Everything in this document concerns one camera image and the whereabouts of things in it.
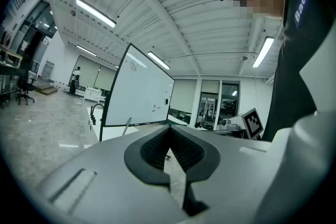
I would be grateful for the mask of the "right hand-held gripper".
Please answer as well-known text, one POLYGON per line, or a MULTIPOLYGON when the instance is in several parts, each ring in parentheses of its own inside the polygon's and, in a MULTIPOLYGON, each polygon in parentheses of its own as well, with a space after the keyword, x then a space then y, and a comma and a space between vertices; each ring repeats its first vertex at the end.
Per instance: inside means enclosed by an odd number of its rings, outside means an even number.
POLYGON ((235 117, 235 124, 245 130, 249 139, 255 139, 264 130, 258 112, 255 108, 235 117))

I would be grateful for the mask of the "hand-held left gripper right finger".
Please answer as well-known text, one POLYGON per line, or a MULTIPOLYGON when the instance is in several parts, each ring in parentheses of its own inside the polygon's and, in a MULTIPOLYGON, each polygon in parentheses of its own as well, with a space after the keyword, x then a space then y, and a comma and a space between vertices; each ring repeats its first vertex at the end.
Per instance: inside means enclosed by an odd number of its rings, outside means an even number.
POLYGON ((173 125, 203 158, 186 172, 195 213, 187 223, 250 223, 279 167, 275 143, 244 140, 173 125))

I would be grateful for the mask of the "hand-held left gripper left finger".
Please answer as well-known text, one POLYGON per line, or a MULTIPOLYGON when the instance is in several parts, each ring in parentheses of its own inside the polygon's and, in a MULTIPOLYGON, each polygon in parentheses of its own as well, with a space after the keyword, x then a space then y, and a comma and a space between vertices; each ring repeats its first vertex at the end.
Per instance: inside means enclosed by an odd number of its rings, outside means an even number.
POLYGON ((46 177, 37 208, 49 223, 180 223, 187 214, 170 181, 143 160, 141 144, 169 129, 157 126, 99 142, 46 177))

